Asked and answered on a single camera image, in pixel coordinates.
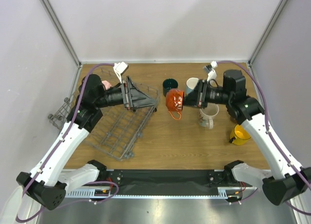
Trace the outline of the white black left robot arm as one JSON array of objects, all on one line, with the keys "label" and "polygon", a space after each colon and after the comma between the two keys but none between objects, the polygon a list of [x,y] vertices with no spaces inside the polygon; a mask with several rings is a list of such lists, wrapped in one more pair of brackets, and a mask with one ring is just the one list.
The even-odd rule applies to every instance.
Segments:
[{"label": "white black left robot arm", "polygon": [[127,110],[136,111],[155,105],[155,100],[139,90],[129,76],[124,82],[106,89],[97,74],[90,74],[82,80],[79,91],[76,104],[49,151],[29,173],[21,172],[17,176],[26,194],[48,210],[56,209],[74,189],[106,182],[106,166],[96,160],[68,176],[60,175],[76,148],[102,118],[102,108],[124,105]]}]

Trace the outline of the cream floral tall mug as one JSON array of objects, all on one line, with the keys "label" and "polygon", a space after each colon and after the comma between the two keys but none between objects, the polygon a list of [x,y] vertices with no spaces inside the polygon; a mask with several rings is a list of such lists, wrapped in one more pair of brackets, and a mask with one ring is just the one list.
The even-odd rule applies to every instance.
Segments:
[{"label": "cream floral tall mug", "polygon": [[219,113],[217,104],[209,103],[206,108],[199,110],[199,125],[208,129],[213,129],[214,119]]}]

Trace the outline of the pink faceted mug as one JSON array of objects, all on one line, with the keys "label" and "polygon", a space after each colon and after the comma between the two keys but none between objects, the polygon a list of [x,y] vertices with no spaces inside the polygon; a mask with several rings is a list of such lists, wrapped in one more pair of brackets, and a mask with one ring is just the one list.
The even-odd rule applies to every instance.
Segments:
[{"label": "pink faceted mug", "polygon": [[112,87],[111,83],[109,81],[107,81],[107,80],[103,80],[102,81],[102,85],[103,85],[105,90],[108,90],[108,89],[110,89]]}]

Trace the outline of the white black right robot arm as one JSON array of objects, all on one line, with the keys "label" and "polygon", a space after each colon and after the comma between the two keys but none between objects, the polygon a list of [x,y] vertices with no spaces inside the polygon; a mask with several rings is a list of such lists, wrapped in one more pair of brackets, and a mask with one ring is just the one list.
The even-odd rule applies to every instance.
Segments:
[{"label": "white black right robot arm", "polygon": [[311,181],[311,169],[304,168],[286,149],[266,121],[266,112],[257,99],[248,96],[246,78],[240,70],[226,70],[223,85],[214,87],[200,79],[192,92],[185,96],[184,106],[205,108],[210,103],[224,104],[229,115],[242,126],[264,155],[270,172],[236,160],[225,165],[224,182],[235,186],[245,182],[262,188],[274,205],[304,193]]}]

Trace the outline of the red black patterned cup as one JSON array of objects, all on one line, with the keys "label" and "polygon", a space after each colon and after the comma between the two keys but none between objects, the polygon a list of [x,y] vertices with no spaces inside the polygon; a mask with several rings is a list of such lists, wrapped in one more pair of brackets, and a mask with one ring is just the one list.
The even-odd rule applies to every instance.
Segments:
[{"label": "red black patterned cup", "polygon": [[181,120],[183,110],[184,91],[171,89],[166,94],[166,108],[174,120]]}]

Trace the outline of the yellow enamel mug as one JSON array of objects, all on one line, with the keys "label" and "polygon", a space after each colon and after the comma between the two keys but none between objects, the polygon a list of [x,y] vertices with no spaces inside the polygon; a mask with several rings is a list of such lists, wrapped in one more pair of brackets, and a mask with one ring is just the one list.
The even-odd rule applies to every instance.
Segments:
[{"label": "yellow enamel mug", "polygon": [[244,145],[247,141],[251,139],[251,136],[241,125],[235,125],[233,130],[229,135],[229,143],[234,145]]}]

